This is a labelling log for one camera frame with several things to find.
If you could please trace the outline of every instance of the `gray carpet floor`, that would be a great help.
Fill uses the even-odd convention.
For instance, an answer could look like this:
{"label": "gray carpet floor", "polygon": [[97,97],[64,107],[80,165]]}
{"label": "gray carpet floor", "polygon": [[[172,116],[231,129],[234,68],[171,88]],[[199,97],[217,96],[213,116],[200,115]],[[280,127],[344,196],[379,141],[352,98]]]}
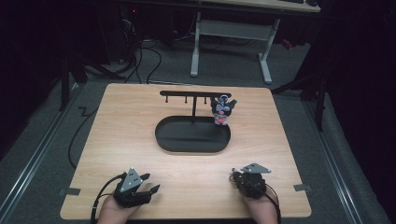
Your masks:
{"label": "gray carpet floor", "polygon": [[[147,42],[142,50],[142,63],[138,74],[146,82],[149,73],[161,64],[150,76],[151,84],[164,82],[209,86],[242,86],[274,89],[294,79],[309,46],[285,49],[273,45],[268,58],[273,83],[263,82],[257,55],[251,52],[232,51],[233,44],[203,44],[198,77],[190,77],[190,41],[179,42],[172,48],[154,42]],[[117,70],[123,65],[112,64],[109,69]],[[85,114],[99,106],[108,83],[121,82],[107,77],[89,76],[85,85],[74,91],[73,101],[64,114],[57,131],[46,145],[45,157],[38,162],[32,172],[26,189],[17,200],[7,223],[89,223],[89,220],[63,220],[60,211],[64,202],[61,189],[67,188],[73,178],[74,168],[69,163],[67,152],[78,127],[84,122]],[[130,83],[139,83],[134,74]],[[296,160],[303,183],[310,187],[307,192],[312,207],[312,215],[306,218],[282,218],[283,223],[390,223],[382,207],[370,189],[370,184],[361,172],[332,111],[331,99],[326,98],[323,115],[324,132],[320,133],[313,124],[310,114],[315,102],[301,102],[298,91],[285,91],[274,95],[277,110],[282,120],[290,147]],[[40,146],[43,136],[54,119],[59,116],[61,85],[58,84],[46,102],[29,120],[29,124],[14,144],[11,151],[0,162],[0,202],[5,202],[8,194],[18,181],[20,174],[32,155]],[[77,164],[80,153],[92,126],[94,116],[89,118],[79,130],[71,146],[71,158]],[[337,181],[327,163],[323,146],[327,146],[346,182],[350,198],[357,207],[360,220],[351,220],[340,198]],[[134,223],[253,223],[251,220],[162,220],[134,221]]]}

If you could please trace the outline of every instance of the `wooden table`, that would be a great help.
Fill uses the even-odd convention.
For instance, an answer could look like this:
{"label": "wooden table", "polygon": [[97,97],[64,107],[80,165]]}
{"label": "wooden table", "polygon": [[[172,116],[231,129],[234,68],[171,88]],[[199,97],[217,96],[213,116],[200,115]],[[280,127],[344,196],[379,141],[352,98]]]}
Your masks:
{"label": "wooden table", "polygon": [[[190,115],[192,99],[169,97],[160,91],[229,92],[238,103],[229,117],[231,140],[216,154],[174,154],[160,148],[155,127],[165,117]],[[197,116],[211,116],[210,104],[197,102]],[[311,208],[273,96],[265,88],[110,84],[106,88],[86,146],[61,211],[64,219],[89,219],[93,201],[102,186],[130,167],[150,173],[142,188],[161,184],[159,191],[134,214],[133,219],[244,218],[248,210],[234,183],[232,168],[253,162],[272,170],[263,178],[280,200],[282,217],[308,217]],[[118,181],[109,185],[112,192]]]}

